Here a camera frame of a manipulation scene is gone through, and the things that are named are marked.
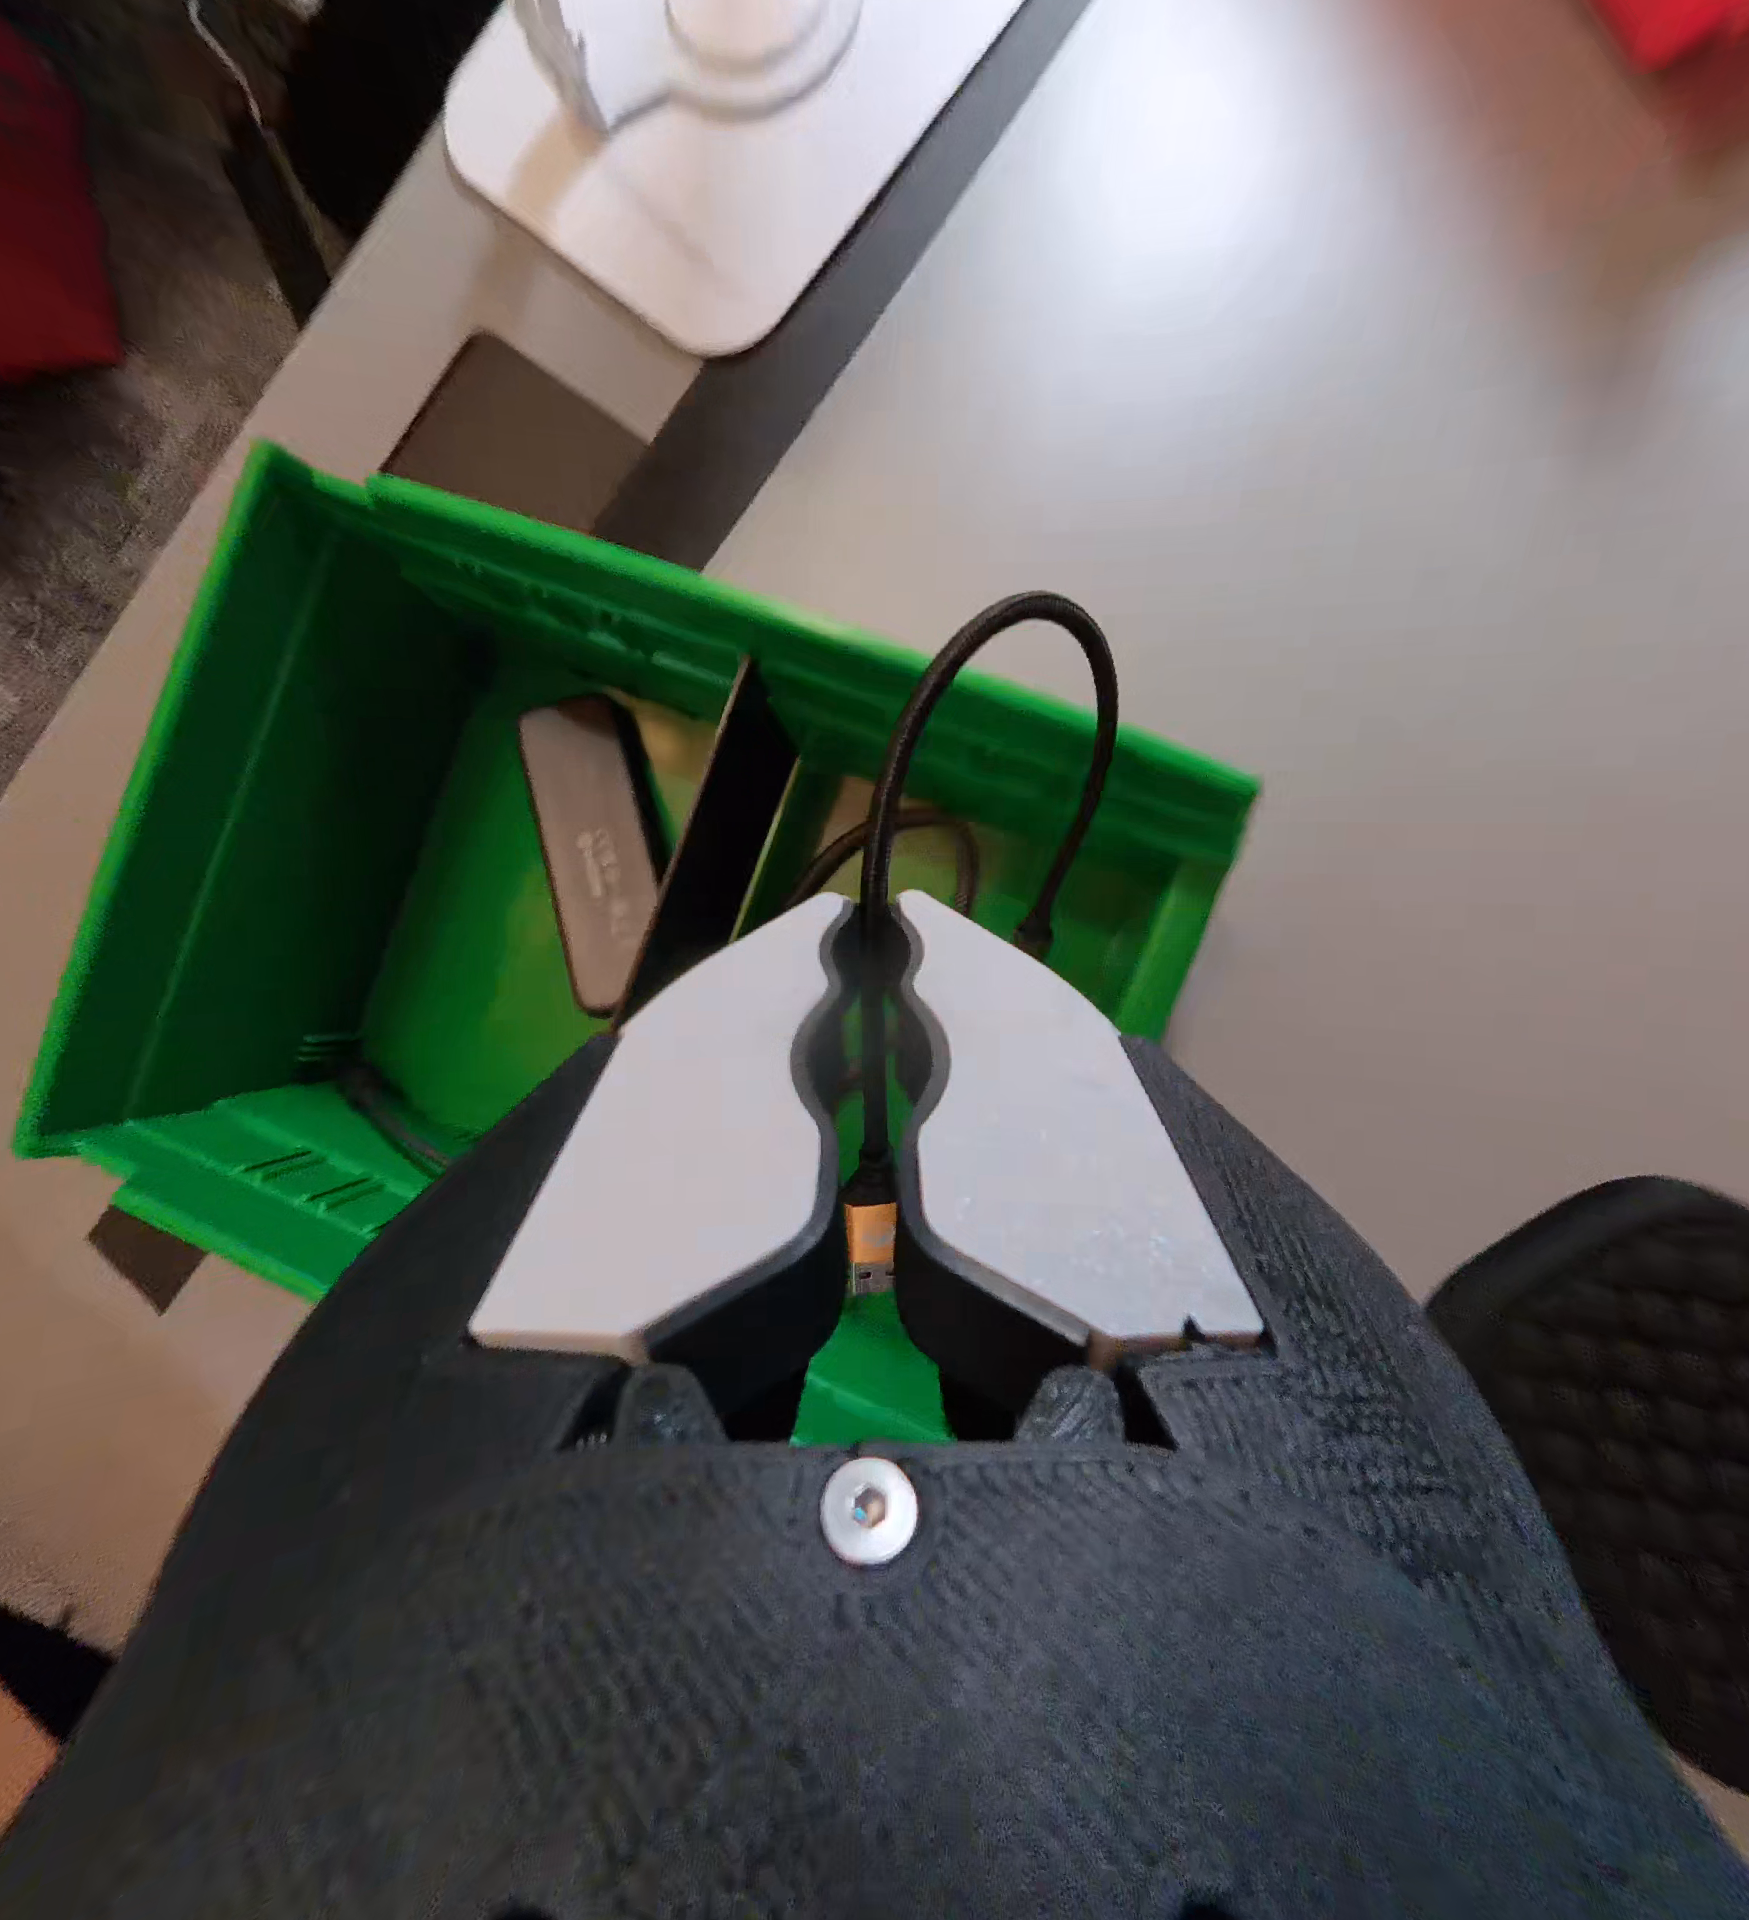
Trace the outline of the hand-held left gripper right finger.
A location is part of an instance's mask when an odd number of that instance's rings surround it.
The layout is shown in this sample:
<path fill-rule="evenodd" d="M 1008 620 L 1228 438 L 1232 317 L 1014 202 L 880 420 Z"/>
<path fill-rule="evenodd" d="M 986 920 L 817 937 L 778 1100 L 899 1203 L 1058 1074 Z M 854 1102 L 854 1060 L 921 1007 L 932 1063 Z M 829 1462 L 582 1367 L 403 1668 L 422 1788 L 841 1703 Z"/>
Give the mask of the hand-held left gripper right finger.
<path fill-rule="evenodd" d="M 1263 1308 L 1116 1024 L 978 920 L 906 892 L 899 1315 L 942 1372 L 1255 1349 Z"/>

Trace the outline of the green plastic bin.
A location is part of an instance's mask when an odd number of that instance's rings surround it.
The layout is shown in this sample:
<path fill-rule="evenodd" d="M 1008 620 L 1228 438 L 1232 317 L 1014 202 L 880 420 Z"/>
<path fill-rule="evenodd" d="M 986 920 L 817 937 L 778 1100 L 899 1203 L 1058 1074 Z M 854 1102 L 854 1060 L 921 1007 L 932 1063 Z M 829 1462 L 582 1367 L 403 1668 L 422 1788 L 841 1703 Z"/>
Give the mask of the green plastic bin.
<path fill-rule="evenodd" d="M 848 1208 L 899 1203 L 899 897 L 1064 974 L 1144 1068 L 1244 843 L 1255 788 L 1135 731 L 1114 649 L 1064 590 L 1014 590 L 925 663 L 582 534 L 253 450 L 17 1155 L 113 1170 L 131 1212 L 295 1290 L 335 1282 L 400 1203 L 417 1231 L 422 1190 L 479 1173 L 479 1137 L 567 1063 L 582 1110 L 614 1039 L 573 998 L 524 712 L 619 703 L 673 861 L 746 659 L 797 783 L 737 940 L 817 897 L 854 911 L 809 1044 L 841 1226 L 691 1355 L 605 1365 L 691 1367 L 719 1411 L 797 1393 L 848 1300 Z M 474 1341 L 547 1170 L 479 1231 L 452 1337 Z"/>

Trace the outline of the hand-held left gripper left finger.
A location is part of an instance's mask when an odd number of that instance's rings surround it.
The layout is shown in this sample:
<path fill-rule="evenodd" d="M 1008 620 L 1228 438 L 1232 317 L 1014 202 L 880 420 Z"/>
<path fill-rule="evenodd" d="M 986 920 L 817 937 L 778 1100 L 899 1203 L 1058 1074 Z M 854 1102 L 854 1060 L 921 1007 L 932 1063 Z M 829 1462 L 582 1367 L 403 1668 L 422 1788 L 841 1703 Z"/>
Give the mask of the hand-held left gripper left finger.
<path fill-rule="evenodd" d="M 479 1349 L 673 1356 L 797 1279 L 841 1226 L 809 1044 L 841 1012 L 848 920 L 843 897 L 817 897 L 619 1024 L 474 1308 Z"/>

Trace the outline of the small red plastic bin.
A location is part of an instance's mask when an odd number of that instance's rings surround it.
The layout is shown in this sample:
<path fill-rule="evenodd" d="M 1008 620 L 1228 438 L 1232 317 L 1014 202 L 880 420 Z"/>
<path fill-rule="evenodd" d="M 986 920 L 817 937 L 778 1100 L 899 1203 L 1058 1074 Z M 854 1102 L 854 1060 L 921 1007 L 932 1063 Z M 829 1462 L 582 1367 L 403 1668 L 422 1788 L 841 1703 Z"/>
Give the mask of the small red plastic bin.
<path fill-rule="evenodd" d="M 1585 0 L 1636 77 L 1670 77 L 1749 38 L 1749 0 Z"/>

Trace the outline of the black wrist rest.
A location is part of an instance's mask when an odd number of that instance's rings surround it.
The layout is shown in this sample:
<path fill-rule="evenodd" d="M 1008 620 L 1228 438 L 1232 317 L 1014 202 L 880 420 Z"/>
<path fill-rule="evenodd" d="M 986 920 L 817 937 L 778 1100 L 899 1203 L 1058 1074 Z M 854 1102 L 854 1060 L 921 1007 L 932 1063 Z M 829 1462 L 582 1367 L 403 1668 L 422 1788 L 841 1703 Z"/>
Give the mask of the black wrist rest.
<path fill-rule="evenodd" d="M 1749 1208 L 1560 1198 L 1431 1300 L 1665 1747 L 1749 1795 Z"/>

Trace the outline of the black divider of green bin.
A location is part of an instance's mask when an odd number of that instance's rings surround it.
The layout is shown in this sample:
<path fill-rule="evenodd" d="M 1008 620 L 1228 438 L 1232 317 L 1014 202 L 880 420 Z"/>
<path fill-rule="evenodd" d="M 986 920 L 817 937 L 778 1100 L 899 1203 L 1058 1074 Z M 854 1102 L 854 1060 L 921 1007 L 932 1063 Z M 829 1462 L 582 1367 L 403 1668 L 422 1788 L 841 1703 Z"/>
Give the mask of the black divider of green bin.
<path fill-rule="evenodd" d="M 612 1030 L 737 940 L 791 783 L 797 737 L 769 703 L 766 665 L 746 659 Z"/>

